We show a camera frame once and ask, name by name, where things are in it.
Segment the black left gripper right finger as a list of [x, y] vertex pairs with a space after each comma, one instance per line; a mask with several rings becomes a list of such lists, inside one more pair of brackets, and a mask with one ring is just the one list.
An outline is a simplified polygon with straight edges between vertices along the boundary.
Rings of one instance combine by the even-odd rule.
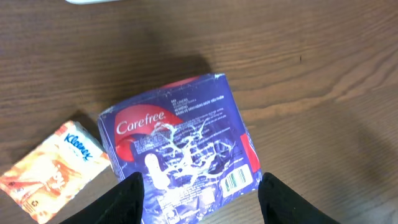
[[269, 172], [259, 183], [258, 199], [267, 224], [338, 224]]

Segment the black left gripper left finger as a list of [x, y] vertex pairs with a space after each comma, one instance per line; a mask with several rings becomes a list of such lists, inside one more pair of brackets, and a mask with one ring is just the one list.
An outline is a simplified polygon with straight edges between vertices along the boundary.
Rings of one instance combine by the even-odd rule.
[[61, 224], [140, 224], [144, 181], [135, 172]]

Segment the orange Kleenex tissue pack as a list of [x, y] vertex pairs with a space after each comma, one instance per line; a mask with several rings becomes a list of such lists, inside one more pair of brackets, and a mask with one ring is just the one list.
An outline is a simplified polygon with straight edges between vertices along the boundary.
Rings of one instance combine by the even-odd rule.
[[47, 223], [109, 165], [100, 143], [67, 121], [3, 173], [1, 189], [37, 223]]

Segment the purple Carefree pad pack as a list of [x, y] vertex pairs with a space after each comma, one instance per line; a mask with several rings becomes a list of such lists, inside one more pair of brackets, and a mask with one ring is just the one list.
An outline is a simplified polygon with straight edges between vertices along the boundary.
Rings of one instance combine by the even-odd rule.
[[97, 122], [116, 178], [142, 174], [143, 223], [198, 223], [257, 190], [262, 179], [224, 74], [133, 96], [103, 111]]

